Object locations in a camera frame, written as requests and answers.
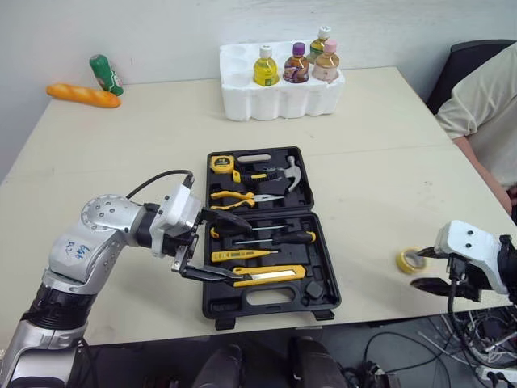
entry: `tape measure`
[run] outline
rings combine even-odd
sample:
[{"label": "tape measure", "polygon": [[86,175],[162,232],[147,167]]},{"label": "tape measure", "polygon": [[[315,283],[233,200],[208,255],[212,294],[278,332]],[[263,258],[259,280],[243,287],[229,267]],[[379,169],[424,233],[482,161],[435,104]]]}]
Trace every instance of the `tape measure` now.
[{"label": "tape measure", "polygon": [[406,248],[396,258],[398,269],[404,273],[413,275],[427,268],[427,257],[416,255],[420,248]]},{"label": "tape measure", "polygon": [[235,168],[235,158],[232,155],[212,156],[210,168],[216,174],[230,174]]}]

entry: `beige shirt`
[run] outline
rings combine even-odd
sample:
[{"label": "beige shirt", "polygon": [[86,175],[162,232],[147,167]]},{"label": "beige shirt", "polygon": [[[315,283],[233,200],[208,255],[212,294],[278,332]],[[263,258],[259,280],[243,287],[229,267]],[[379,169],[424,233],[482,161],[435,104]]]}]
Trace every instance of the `beige shirt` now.
[{"label": "beige shirt", "polygon": [[467,136],[479,162],[506,189],[517,184],[517,44],[452,89],[436,119],[451,139]]}]

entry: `styrofoam bottle holder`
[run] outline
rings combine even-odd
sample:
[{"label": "styrofoam bottle holder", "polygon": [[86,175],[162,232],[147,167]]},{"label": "styrofoam bottle holder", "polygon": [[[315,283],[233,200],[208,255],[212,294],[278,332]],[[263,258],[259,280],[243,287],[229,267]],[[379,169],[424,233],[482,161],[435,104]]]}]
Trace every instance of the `styrofoam bottle holder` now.
[{"label": "styrofoam bottle holder", "polygon": [[338,70],[339,76],[332,83],[314,78],[313,65],[309,67],[307,82],[289,83],[282,77],[284,63],[292,55],[292,45],[297,41],[305,43],[308,53],[310,40],[266,43],[273,48],[273,59],[278,65],[280,77],[273,86],[260,86],[253,81],[253,65],[264,43],[220,47],[219,66],[226,117],[236,121],[248,121],[250,117],[272,120],[334,112],[345,84],[341,70]]}]

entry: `screwdriver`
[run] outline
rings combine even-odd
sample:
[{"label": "screwdriver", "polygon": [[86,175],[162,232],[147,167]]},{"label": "screwdriver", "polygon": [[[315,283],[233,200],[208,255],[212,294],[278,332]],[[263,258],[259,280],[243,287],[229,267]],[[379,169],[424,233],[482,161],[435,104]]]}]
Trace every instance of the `screwdriver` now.
[{"label": "screwdriver", "polygon": [[235,245],[239,244],[255,244],[255,243],[273,243],[273,244],[312,244],[316,241],[316,234],[314,232],[307,232],[300,230],[298,232],[278,234],[271,236],[265,240],[251,240],[251,241],[238,241]]},{"label": "screwdriver", "polygon": [[250,228],[249,224],[248,226],[240,226],[237,224],[233,224],[231,226],[222,226],[214,227],[210,229],[210,236],[212,238],[219,238],[219,237],[229,237],[234,236],[235,234],[246,234],[249,232],[255,232],[256,230],[274,230],[274,229],[283,229],[288,228],[289,225],[278,225],[278,226],[263,226],[261,228]]},{"label": "screwdriver", "polygon": [[271,253],[278,253],[278,251],[259,251],[252,249],[240,249],[237,251],[218,251],[212,252],[212,262],[220,263],[228,260],[253,259],[254,257],[261,257],[270,255]]}]

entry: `yellow bottle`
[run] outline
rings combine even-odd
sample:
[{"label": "yellow bottle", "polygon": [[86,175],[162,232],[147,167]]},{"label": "yellow bottle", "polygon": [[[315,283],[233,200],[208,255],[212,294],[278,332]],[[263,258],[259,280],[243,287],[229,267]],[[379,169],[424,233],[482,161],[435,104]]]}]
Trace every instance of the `yellow bottle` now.
[{"label": "yellow bottle", "polygon": [[314,62],[316,62],[316,58],[323,54],[323,48],[325,47],[325,42],[329,39],[329,36],[330,27],[321,26],[317,33],[317,39],[313,40],[313,43],[310,44],[310,54],[307,56],[309,63],[314,64]]},{"label": "yellow bottle", "polygon": [[273,50],[269,44],[260,46],[260,58],[253,66],[253,80],[260,86],[275,85],[280,79],[278,76],[278,67],[271,58]]}]

